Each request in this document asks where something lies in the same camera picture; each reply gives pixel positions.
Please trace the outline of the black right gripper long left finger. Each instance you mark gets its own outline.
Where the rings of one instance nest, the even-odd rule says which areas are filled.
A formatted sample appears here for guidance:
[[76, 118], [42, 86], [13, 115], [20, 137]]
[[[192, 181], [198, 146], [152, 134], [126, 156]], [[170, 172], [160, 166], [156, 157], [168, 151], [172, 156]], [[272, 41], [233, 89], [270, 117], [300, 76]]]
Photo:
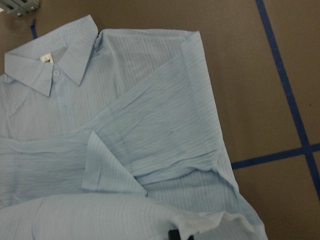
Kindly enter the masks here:
[[168, 231], [169, 240], [181, 240], [180, 232], [178, 229]]

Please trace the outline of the black right gripper short right finger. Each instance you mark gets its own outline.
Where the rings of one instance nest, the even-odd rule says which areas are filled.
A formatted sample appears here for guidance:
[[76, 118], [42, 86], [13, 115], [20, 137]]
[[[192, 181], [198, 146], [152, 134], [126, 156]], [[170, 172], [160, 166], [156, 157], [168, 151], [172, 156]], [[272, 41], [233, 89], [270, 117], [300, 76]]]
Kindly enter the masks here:
[[189, 234], [186, 239], [187, 240], [195, 240], [195, 234], [194, 233]]

